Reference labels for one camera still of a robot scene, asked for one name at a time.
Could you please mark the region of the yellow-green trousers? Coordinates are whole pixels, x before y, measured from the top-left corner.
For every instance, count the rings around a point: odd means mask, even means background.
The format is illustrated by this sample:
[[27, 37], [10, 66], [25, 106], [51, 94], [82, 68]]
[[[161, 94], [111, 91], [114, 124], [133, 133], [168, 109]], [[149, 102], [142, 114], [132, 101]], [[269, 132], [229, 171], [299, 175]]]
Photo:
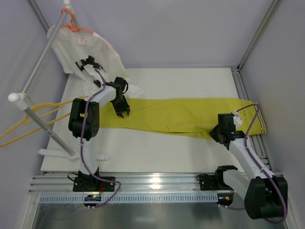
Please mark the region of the yellow-green trousers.
[[116, 115], [111, 103], [101, 108], [100, 126], [208, 139], [208, 133], [218, 123], [218, 114], [237, 111], [243, 121], [238, 130], [249, 131], [249, 135], [267, 132], [261, 114], [250, 126], [257, 110], [254, 101], [237, 98], [128, 99], [128, 104], [131, 111], [125, 118]]

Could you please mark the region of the yellow velvet hanger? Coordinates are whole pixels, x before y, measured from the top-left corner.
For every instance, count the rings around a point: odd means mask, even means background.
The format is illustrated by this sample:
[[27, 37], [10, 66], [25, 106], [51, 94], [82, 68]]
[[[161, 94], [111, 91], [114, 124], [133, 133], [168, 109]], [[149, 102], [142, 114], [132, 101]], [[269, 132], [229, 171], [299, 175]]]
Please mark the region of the yellow velvet hanger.
[[[21, 100], [24, 100], [25, 97], [28, 97], [24, 92], [16, 92], [17, 95], [19, 95], [19, 98]], [[77, 97], [78, 99], [85, 99], [87, 98], [88, 96], [80, 96], [80, 97]], [[49, 116], [57, 111], [60, 111], [61, 109], [64, 108], [64, 106], [68, 105], [68, 104], [71, 104], [73, 102], [74, 99], [70, 99], [70, 100], [66, 100], [66, 101], [63, 101], [63, 102], [59, 102], [59, 103], [41, 103], [41, 104], [32, 104], [32, 107], [29, 107], [31, 111], [34, 112], [34, 114], [36, 114], [38, 111], [40, 110], [44, 110], [44, 109], [47, 109], [47, 108], [52, 108], [50, 111], [44, 113], [44, 114], [41, 114], [38, 116], [38, 118], [45, 118], [46, 116]], [[3, 112], [0, 111], [0, 122], [3, 121], [4, 119], [4, 116], [3, 114], [1, 114]], [[55, 122], [57, 121], [60, 121], [62, 120], [63, 118], [66, 118], [70, 115], [71, 113], [66, 113], [62, 116], [60, 116], [59, 118], [55, 118], [51, 121], [48, 121], [46, 122], [46, 125], [47, 127], [50, 127], [52, 124], [54, 124]], [[2, 139], [4, 139], [6, 136], [8, 136], [10, 133], [14, 132], [16, 129], [18, 129], [19, 127], [21, 126], [26, 126], [26, 125], [29, 125], [31, 123], [33, 123], [34, 120], [33, 118], [30, 118], [30, 116], [28, 114], [25, 114], [24, 117], [16, 122], [12, 127], [8, 128], [7, 130], [3, 131], [1, 134], [0, 134], [0, 147], [6, 147], [8, 145], [11, 145], [27, 136], [30, 136], [36, 132], [38, 132], [39, 130], [42, 129], [42, 127], [37, 127], [37, 128], [34, 128], [20, 136], [17, 136], [9, 141], [6, 141], [6, 142], [3, 142]]]

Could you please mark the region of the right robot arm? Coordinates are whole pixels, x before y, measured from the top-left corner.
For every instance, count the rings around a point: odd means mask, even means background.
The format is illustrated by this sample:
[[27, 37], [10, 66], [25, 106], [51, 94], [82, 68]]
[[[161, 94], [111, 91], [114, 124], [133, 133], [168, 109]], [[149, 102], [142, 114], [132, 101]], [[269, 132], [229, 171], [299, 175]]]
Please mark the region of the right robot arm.
[[244, 208], [251, 219], [285, 221], [288, 210], [288, 183], [283, 176], [276, 176], [260, 160], [243, 131], [236, 129], [242, 120], [235, 114], [218, 115], [217, 125], [210, 137], [225, 146], [238, 160], [245, 174], [234, 166], [218, 167], [221, 184], [232, 188], [244, 201]]

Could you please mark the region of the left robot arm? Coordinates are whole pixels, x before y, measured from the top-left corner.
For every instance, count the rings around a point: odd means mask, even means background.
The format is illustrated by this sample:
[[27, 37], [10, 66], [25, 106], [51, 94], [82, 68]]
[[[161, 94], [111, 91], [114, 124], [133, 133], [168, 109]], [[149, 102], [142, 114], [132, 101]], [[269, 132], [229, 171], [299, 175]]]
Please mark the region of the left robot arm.
[[104, 83], [101, 90], [89, 99], [76, 98], [72, 102], [68, 129], [80, 139], [81, 167], [73, 181], [74, 192], [113, 192], [115, 177], [101, 177], [97, 164], [94, 137], [100, 129], [100, 108], [111, 103], [115, 114], [123, 118], [130, 113], [130, 107], [124, 96], [128, 83], [121, 77], [114, 82]]

